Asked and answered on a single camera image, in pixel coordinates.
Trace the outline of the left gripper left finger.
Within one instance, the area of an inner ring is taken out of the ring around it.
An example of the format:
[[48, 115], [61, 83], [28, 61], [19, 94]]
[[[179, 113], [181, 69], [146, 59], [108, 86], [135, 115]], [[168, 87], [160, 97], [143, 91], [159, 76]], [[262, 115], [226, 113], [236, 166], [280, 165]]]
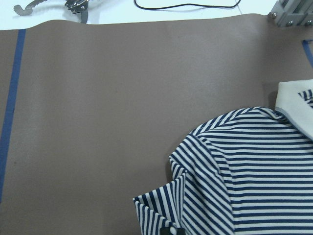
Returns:
[[171, 227], [160, 228], [160, 235], [173, 235]]

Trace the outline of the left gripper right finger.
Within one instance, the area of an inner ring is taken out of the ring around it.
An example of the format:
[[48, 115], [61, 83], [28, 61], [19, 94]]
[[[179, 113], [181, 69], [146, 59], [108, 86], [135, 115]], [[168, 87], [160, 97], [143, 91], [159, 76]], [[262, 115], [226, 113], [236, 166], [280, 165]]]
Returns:
[[186, 235], [184, 228], [176, 228], [176, 235]]

